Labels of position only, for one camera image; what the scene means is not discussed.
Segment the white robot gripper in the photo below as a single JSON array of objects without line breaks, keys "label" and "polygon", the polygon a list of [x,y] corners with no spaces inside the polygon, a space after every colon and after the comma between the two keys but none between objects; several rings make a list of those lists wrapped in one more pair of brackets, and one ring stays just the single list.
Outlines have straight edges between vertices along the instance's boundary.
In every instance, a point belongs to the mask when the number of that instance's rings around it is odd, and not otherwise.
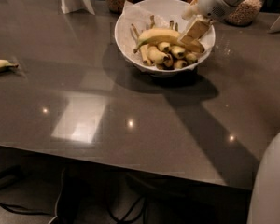
[{"label": "white robot gripper", "polygon": [[[188,5],[181,17],[190,20],[193,16],[203,15],[215,21],[224,20],[235,10],[235,7],[228,5],[224,0],[198,0],[197,5]],[[210,21],[202,18],[195,18],[181,33],[179,41],[185,45],[196,39],[200,39],[210,28]]]}]

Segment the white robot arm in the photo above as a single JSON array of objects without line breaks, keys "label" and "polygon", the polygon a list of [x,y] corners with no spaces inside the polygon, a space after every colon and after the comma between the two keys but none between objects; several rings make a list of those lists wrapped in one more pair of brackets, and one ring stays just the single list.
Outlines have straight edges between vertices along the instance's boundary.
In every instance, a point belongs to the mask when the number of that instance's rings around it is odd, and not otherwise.
[{"label": "white robot arm", "polygon": [[[201,14],[220,21],[244,0],[197,0],[183,18]],[[280,133],[267,147],[259,165],[246,224],[280,224]]]}]

